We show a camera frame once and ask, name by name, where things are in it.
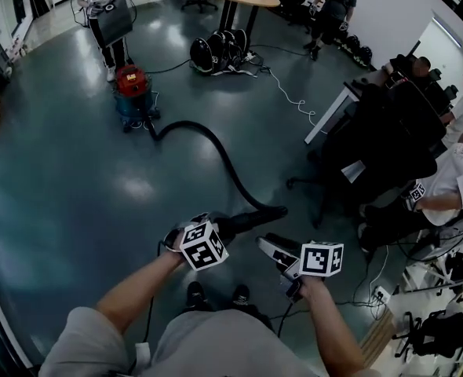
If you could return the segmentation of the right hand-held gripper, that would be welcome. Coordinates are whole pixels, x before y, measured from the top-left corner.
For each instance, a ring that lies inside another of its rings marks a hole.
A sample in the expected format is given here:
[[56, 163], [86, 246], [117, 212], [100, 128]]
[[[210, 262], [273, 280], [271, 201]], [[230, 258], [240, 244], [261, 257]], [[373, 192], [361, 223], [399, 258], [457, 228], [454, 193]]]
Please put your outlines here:
[[344, 244], [301, 243], [272, 232], [266, 238], [256, 238], [258, 248], [276, 263], [282, 276], [289, 281], [286, 297], [295, 303], [301, 299], [299, 290], [302, 276], [324, 279], [338, 274], [342, 269]]

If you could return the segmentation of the red and teal vacuum cleaner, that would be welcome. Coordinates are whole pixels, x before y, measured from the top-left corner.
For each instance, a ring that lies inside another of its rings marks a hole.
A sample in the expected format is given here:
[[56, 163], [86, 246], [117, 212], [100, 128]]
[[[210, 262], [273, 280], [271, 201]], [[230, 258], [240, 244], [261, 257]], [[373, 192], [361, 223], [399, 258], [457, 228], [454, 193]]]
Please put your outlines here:
[[147, 120], [160, 118], [157, 96], [152, 91], [151, 77], [141, 68], [129, 64], [117, 70], [113, 98], [124, 133], [142, 127]]

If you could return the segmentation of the person's left forearm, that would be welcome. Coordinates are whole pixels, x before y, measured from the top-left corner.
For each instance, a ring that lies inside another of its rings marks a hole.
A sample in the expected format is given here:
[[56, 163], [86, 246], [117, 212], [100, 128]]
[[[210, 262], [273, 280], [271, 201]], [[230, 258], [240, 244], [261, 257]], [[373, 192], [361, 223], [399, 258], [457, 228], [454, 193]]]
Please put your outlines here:
[[164, 252], [114, 286], [96, 304], [96, 310], [105, 316], [120, 334], [124, 334], [145, 311], [173, 271], [183, 263], [184, 258], [180, 254]]

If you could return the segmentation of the white desk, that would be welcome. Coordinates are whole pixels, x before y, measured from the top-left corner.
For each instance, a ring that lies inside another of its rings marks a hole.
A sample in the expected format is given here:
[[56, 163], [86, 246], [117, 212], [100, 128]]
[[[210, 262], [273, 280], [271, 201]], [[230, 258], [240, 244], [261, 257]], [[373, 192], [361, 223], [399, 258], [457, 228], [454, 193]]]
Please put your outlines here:
[[368, 84], [383, 86], [387, 78], [387, 71], [380, 69], [360, 75], [355, 79], [345, 80], [341, 92], [304, 139], [305, 144], [310, 145], [318, 136], [327, 135], [345, 115], [345, 109], [351, 103], [359, 101], [364, 86]]

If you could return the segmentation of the black helmet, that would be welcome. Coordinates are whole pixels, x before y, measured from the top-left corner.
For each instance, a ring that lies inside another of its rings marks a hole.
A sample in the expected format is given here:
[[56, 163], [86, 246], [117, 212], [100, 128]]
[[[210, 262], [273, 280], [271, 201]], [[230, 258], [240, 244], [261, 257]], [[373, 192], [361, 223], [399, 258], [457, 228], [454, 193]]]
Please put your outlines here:
[[235, 35], [231, 31], [223, 32], [226, 41], [226, 52], [229, 60], [239, 60], [242, 50], [236, 41]]
[[190, 58], [195, 69], [211, 75], [218, 71], [221, 62], [223, 43], [214, 36], [208, 39], [197, 38], [190, 48]]
[[207, 44], [211, 50], [213, 72], [223, 70], [229, 61], [229, 41], [225, 33], [215, 31], [208, 39]]
[[248, 52], [249, 38], [243, 29], [236, 29], [233, 31], [235, 37], [235, 44], [239, 47], [242, 57], [245, 57]]

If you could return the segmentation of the person's grey shirt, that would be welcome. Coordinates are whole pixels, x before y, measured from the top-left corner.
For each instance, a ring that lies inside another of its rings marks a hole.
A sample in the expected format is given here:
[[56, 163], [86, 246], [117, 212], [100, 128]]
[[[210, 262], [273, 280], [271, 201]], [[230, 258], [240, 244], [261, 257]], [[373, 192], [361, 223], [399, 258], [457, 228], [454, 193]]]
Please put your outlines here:
[[[40, 377], [108, 377], [129, 371], [124, 338], [104, 315], [78, 307]], [[256, 318], [235, 310], [173, 319], [135, 377], [319, 377]]]

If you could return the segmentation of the small black office chair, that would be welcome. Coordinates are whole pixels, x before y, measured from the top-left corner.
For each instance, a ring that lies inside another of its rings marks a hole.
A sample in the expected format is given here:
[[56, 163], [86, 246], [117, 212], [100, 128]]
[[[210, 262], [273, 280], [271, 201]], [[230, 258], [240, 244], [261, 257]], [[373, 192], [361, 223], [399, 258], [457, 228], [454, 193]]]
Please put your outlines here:
[[407, 319], [406, 333], [392, 336], [392, 340], [405, 339], [400, 351], [394, 354], [395, 358], [402, 357], [406, 361], [408, 354], [452, 358], [456, 350], [463, 347], [463, 312], [438, 310], [422, 319], [413, 318], [408, 311], [403, 316]]

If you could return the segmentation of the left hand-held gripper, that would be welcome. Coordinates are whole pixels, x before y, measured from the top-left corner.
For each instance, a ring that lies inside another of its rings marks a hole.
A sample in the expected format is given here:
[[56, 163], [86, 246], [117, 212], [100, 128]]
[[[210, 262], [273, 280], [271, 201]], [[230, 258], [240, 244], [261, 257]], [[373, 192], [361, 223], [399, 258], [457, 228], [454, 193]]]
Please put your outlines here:
[[181, 254], [195, 271], [202, 271], [226, 261], [229, 253], [221, 238], [219, 221], [227, 219], [219, 212], [203, 213], [173, 227], [162, 245]]

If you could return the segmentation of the wooden slatted platform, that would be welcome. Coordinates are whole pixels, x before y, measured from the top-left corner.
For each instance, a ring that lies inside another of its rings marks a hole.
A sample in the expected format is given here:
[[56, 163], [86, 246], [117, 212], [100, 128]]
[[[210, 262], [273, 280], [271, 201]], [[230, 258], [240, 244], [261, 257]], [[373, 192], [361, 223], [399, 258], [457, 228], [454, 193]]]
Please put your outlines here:
[[396, 333], [394, 315], [387, 309], [375, 320], [360, 343], [364, 365], [370, 368]]

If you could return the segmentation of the person's right forearm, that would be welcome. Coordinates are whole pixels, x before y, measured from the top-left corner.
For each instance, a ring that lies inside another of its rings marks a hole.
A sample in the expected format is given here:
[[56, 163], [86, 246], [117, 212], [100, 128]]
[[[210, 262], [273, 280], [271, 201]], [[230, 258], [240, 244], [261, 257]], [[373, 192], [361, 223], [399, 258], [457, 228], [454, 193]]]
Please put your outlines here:
[[318, 277], [303, 276], [300, 295], [308, 303], [321, 359], [330, 377], [352, 377], [365, 369], [362, 350], [329, 290]]

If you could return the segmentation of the person's black trousers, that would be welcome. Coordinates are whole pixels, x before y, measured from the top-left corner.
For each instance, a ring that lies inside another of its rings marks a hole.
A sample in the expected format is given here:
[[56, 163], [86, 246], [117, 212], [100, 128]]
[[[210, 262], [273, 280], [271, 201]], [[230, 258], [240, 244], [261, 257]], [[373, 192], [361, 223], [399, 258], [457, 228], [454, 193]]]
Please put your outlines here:
[[[243, 313], [246, 313], [246, 314], [254, 317], [255, 319], [259, 320], [269, 330], [274, 331], [274, 329], [272, 327], [272, 322], [268, 319], [268, 317], [266, 315], [261, 313], [255, 305], [252, 305], [252, 304], [249, 304], [249, 303], [236, 304], [236, 303], [232, 302], [231, 305], [229, 305], [228, 307], [224, 307], [224, 310], [228, 310], [228, 309], [238, 310], [238, 311], [241, 311]], [[199, 303], [197, 306], [192, 306], [192, 307], [187, 306], [186, 308], [184, 308], [180, 312], [180, 315], [182, 315], [184, 313], [197, 312], [197, 311], [200, 311], [200, 312], [214, 312], [215, 309], [209, 303], [202, 302], [202, 303]]]

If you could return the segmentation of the large black office chair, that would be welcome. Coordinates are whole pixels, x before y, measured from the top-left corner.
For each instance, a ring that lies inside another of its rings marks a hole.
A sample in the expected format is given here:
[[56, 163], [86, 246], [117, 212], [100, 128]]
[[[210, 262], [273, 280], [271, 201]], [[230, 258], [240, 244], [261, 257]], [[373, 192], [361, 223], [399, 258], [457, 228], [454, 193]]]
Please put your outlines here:
[[320, 193], [311, 207], [312, 225], [318, 228], [331, 198], [345, 210], [371, 203], [437, 170], [432, 153], [446, 129], [425, 95], [411, 81], [383, 89], [367, 85], [358, 102], [326, 132], [308, 161], [313, 178], [292, 177], [286, 186], [314, 185]]

